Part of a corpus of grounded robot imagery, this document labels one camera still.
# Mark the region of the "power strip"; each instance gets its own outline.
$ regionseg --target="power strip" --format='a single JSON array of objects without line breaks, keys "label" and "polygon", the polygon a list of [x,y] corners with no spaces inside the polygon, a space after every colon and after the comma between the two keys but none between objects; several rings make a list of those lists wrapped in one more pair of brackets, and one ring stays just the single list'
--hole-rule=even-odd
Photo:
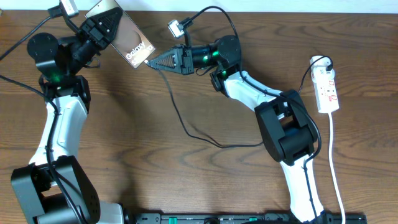
[{"label": "power strip", "polygon": [[[322,56],[312,57],[310,63],[312,64],[320,57]],[[330,64],[330,59],[325,57],[315,62],[311,67],[311,79],[315,89],[319,113],[331,113],[339,108],[335,85],[335,70],[326,70]]]}]

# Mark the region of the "white power strip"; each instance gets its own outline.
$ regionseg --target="white power strip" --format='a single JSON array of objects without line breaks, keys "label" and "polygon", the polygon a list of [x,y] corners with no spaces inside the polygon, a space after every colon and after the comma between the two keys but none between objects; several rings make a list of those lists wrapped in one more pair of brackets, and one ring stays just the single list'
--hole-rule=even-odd
[{"label": "white power strip", "polygon": [[[320,57],[322,56],[312,57],[310,63],[313,63]],[[311,79],[315,89],[319,113],[331,113],[339,108],[334,79],[335,70],[326,70],[330,64],[330,59],[325,57],[311,67]]]}]

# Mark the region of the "green indicator light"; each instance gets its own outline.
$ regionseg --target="green indicator light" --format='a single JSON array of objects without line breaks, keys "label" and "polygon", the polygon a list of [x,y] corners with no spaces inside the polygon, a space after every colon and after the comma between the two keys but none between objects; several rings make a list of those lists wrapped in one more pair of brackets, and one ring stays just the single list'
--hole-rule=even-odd
[{"label": "green indicator light", "polygon": [[177,224],[177,218],[169,218],[169,224]]}]

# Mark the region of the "wooden tabletop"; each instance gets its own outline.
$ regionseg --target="wooden tabletop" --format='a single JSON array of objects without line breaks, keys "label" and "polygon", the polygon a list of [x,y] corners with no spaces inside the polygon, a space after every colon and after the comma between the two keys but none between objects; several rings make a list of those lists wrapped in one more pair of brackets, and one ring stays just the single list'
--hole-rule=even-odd
[{"label": "wooden tabletop", "polygon": [[[73,19],[84,20],[85,12]],[[129,12],[157,48],[175,40],[168,21],[187,12]],[[45,11],[5,11],[0,52],[26,35]],[[334,61],[340,110],[335,120],[334,161],[347,212],[369,223],[398,220],[398,19],[380,14],[231,13],[241,39],[245,69],[263,84],[298,89],[313,55]],[[209,12],[189,28],[194,44],[232,34],[221,13]],[[38,32],[72,35],[61,18]],[[1,75],[38,88],[40,76],[24,42],[0,62]],[[133,211],[256,213],[288,210],[290,197],[280,165],[264,146],[218,149],[183,131],[159,74],[134,70],[108,47],[100,69],[83,69],[90,84],[90,113],[80,138],[79,163],[99,198]],[[188,124],[222,144],[261,141],[254,113],[214,91],[209,76],[167,73]],[[317,112],[311,80],[302,97],[324,145],[315,159],[319,198],[340,212],[328,163],[328,116]],[[11,188],[11,172],[33,156],[46,120],[43,99],[0,81],[0,223],[24,223]]]}]

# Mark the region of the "white backdrop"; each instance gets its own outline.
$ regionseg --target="white backdrop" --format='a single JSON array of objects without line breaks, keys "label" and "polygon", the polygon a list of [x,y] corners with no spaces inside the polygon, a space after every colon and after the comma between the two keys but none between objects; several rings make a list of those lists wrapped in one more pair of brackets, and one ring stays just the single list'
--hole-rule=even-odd
[{"label": "white backdrop", "polygon": [[[79,10],[99,0],[75,0]],[[124,10],[199,11],[220,6],[235,12],[352,12],[398,13],[398,0],[117,0]],[[48,9],[58,0],[0,0],[1,9]]]}]

